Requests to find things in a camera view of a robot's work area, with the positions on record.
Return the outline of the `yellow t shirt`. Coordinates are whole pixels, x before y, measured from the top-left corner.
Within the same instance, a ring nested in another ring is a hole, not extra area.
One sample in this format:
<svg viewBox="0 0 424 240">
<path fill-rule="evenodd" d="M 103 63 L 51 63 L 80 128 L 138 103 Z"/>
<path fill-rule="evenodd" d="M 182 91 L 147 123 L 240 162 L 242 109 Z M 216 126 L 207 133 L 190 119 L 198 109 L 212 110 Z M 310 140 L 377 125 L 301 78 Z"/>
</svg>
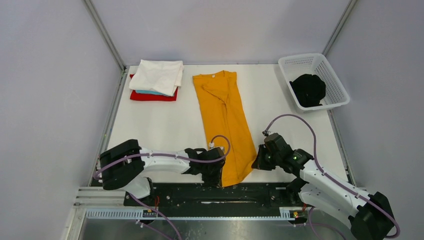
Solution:
<svg viewBox="0 0 424 240">
<path fill-rule="evenodd" d="M 222 186 L 241 183 L 252 171 L 256 148 L 245 117 L 237 84 L 237 73 L 220 71 L 193 76 L 207 141 L 215 136 L 216 146 L 230 147 L 222 169 Z"/>
</svg>

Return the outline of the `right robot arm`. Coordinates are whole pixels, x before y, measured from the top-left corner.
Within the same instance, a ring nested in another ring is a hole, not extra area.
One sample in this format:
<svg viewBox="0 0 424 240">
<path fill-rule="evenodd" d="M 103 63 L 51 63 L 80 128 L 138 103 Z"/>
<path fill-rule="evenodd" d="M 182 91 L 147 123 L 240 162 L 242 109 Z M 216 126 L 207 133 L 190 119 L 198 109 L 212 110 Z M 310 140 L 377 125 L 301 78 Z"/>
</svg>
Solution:
<svg viewBox="0 0 424 240">
<path fill-rule="evenodd" d="M 339 220 L 357 240 L 383 240 L 395 228 L 388 198 L 370 194 L 343 181 L 316 163 L 303 149 L 293 150 L 278 133 L 264 131 L 252 168 L 271 171 L 276 167 L 295 176 L 287 186 L 287 201 L 317 207 Z"/>
</svg>

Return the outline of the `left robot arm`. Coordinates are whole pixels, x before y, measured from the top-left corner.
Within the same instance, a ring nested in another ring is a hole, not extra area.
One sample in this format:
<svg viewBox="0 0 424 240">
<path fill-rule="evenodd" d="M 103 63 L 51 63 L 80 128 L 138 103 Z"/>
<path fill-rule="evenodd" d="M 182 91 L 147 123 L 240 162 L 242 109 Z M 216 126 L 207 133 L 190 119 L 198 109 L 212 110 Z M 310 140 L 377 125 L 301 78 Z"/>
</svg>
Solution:
<svg viewBox="0 0 424 240">
<path fill-rule="evenodd" d="M 138 140 L 129 139 L 99 155 L 93 178 L 104 190 L 124 190 L 144 206 L 155 200 L 153 172 L 201 175 L 208 187 L 222 186 L 222 169 L 229 154 L 223 147 L 210 143 L 209 149 L 186 148 L 182 151 L 160 152 L 143 148 Z"/>
</svg>

